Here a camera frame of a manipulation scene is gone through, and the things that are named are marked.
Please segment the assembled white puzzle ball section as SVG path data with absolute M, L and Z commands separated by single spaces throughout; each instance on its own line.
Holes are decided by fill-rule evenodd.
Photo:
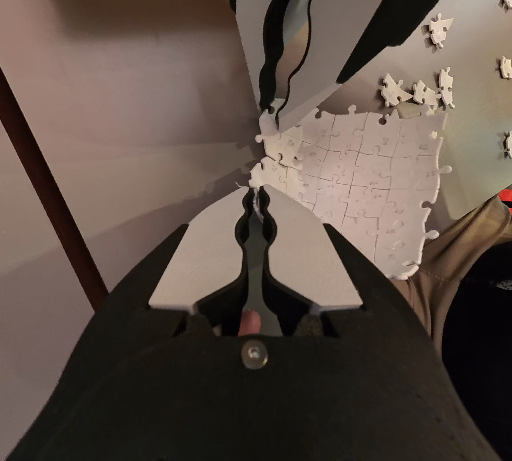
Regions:
M 269 184 L 332 225 L 388 278 L 405 280 L 421 263 L 434 204 L 447 113 L 401 118 L 358 111 L 313 109 L 303 128 L 300 170 L 266 156 L 251 170 L 250 185 Z

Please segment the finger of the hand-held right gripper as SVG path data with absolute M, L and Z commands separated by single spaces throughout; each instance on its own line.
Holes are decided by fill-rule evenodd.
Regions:
M 297 125 L 341 86 L 342 68 L 382 0 L 310 0 L 308 40 L 298 67 L 290 74 L 279 128 Z
M 235 17 L 254 98 L 261 111 L 276 97 L 285 45 L 307 20 L 309 0 L 235 0 Z

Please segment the white puzzle piece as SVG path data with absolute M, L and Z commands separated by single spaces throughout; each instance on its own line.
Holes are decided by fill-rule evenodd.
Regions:
M 302 144 L 303 128 L 296 125 L 285 132 L 278 131 L 275 116 L 283 103 L 284 99 L 274 99 L 269 108 L 262 112 L 259 118 L 261 133 L 255 140 L 257 143 L 263 142 L 266 156 L 285 167 L 300 170 L 303 156 L 299 154 L 299 149 Z

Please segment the person's left hand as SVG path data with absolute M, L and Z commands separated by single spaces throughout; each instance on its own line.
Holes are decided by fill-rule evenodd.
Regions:
M 261 317 L 255 310 L 243 311 L 241 314 L 238 336 L 256 335 L 261 329 Z

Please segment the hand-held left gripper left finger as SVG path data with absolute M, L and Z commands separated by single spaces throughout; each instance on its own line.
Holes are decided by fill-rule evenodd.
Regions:
M 203 315 L 222 335 L 238 335 L 248 298 L 245 242 L 252 210 L 253 189 L 239 187 L 185 225 L 149 307 Z

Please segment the person's black top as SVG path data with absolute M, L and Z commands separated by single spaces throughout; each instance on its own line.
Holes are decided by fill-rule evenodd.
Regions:
M 464 407 L 502 460 L 511 460 L 511 243 L 486 251 L 446 316 L 442 359 Z

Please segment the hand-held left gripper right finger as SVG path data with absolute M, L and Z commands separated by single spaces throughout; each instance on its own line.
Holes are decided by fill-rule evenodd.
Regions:
M 361 308 L 362 298 L 322 221 L 271 185 L 259 188 L 258 201 L 267 241 L 262 295 L 282 334 L 293 336 L 308 315 Z

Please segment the scattered loose puzzle pieces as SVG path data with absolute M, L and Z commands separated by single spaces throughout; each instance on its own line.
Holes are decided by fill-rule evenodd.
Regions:
M 462 140 L 467 152 L 477 153 L 484 134 L 498 130 L 503 157 L 511 159 L 511 0 L 439 0 L 428 13 L 418 32 L 424 35 L 432 56 L 418 50 L 405 52 L 400 46 L 389 59 L 395 76 L 408 63 L 412 76 L 433 70 L 435 81 L 394 80 L 387 72 L 381 96 L 386 107 L 397 107 L 412 100 L 427 114 L 456 111 L 462 133 L 476 134 L 475 140 Z

